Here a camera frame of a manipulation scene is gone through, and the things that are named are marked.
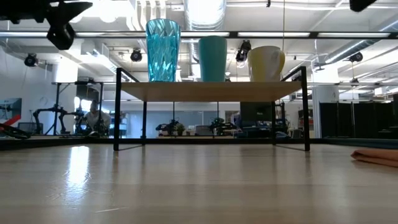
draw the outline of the turquoise glass vase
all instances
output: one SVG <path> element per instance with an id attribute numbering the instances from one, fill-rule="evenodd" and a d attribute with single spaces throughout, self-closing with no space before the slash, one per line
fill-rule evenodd
<path id="1" fill-rule="evenodd" d="M 227 41 L 209 36 L 199 40 L 200 74 L 203 82 L 225 82 Z"/>
<path id="2" fill-rule="evenodd" d="M 169 19 L 154 19 L 146 25 L 150 82 L 174 82 L 181 28 Z"/>

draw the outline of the wall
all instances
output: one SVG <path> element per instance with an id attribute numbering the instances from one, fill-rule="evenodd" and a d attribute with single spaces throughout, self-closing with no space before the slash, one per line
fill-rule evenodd
<path id="1" fill-rule="evenodd" d="M 53 82 L 75 82 L 77 81 L 78 76 L 78 66 L 75 62 L 65 59 L 53 66 L 52 73 Z M 72 112 L 75 110 L 74 99 L 76 96 L 76 88 L 76 85 L 60 86 L 59 105 L 67 112 Z M 73 131 L 75 117 L 70 115 L 64 116 L 63 123 L 67 131 Z M 59 119 L 57 130 L 61 130 L 61 123 L 59 122 Z"/>
<path id="2" fill-rule="evenodd" d="M 0 99 L 22 98 L 22 122 L 30 122 L 30 111 L 49 108 L 55 103 L 55 85 L 51 85 L 52 72 L 43 68 L 28 68 L 21 59 L 6 54 L 0 48 Z M 53 113 L 41 113 L 44 130 L 53 124 Z"/>

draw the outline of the yellow mug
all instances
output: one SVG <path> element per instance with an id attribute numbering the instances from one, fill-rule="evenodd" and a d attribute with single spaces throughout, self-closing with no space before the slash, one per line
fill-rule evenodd
<path id="1" fill-rule="evenodd" d="M 285 54 L 275 46 L 263 46 L 248 53 L 249 76 L 252 82 L 277 82 L 285 65 Z"/>

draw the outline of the wooden shelf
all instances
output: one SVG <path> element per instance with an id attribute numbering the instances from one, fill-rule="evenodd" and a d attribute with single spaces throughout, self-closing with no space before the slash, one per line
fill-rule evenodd
<path id="1" fill-rule="evenodd" d="M 122 90 L 142 101 L 267 102 L 301 88 L 300 82 L 122 83 Z"/>

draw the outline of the orange cloth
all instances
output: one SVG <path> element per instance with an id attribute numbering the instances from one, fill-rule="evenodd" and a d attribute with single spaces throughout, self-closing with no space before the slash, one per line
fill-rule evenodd
<path id="1" fill-rule="evenodd" d="M 355 150 L 351 157 L 358 161 L 398 167 L 398 150 L 360 149 Z"/>

